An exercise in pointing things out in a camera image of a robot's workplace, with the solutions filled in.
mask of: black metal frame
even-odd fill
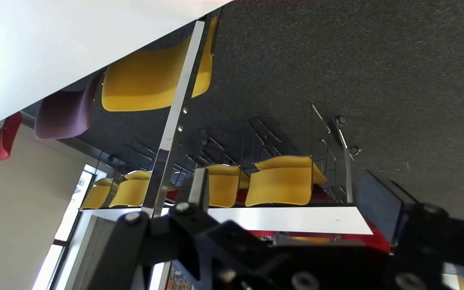
[[[391,240],[388,240],[389,242],[389,245],[392,246],[392,245],[396,245],[397,243],[397,237],[401,235],[401,232],[402,232],[402,225],[404,225],[404,222],[405,222],[405,203],[404,203],[404,200],[401,200],[401,196],[397,196],[396,193],[394,193],[394,190],[391,188],[391,185],[394,185],[397,190],[401,190],[405,196],[409,196],[409,200],[412,201],[412,203],[420,203],[418,200],[415,200],[409,192],[405,192],[401,185],[397,185],[396,182],[388,182],[388,180],[384,180],[383,177],[380,177],[380,175],[376,175],[375,172],[372,172],[372,171],[365,171],[365,174],[368,174],[370,177],[373,177],[376,182],[378,182],[378,185],[381,185],[383,188],[386,188],[386,192],[389,192],[389,195],[392,196],[392,198],[396,198],[396,200],[399,200],[401,201],[401,209],[399,209],[399,214],[397,214],[397,217],[396,217],[396,227],[394,227],[394,230],[392,230],[392,238]]]
[[[198,206],[178,203],[169,216],[122,216],[88,288],[128,288],[175,261],[196,288],[444,288],[442,262],[464,266],[464,221],[430,204],[409,213],[391,254],[367,246],[272,246],[235,222],[217,224]]]

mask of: white wall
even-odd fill
[[[0,288],[30,288],[88,156],[19,129],[0,163]]]
[[[228,0],[0,0],[0,121]]]

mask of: floor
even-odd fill
[[[236,0],[222,11],[212,84],[191,101],[181,138],[204,129],[249,156],[246,121],[260,116],[283,153],[323,159],[312,103],[346,117],[347,142],[362,150],[355,175],[373,169],[464,217],[464,1]],[[128,145],[154,148],[165,114],[106,113],[96,101],[80,138],[146,164]]]

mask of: red chair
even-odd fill
[[[12,142],[15,140],[19,126],[22,122],[20,113],[14,113],[4,119],[0,129],[0,161],[7,159],[11,155]]]

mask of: purple chair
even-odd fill
[[[78,92],[56,92],[40,103],[35,119],[35,137],[72,138],[85,132],[90,126],[90,105],[101,74]]]

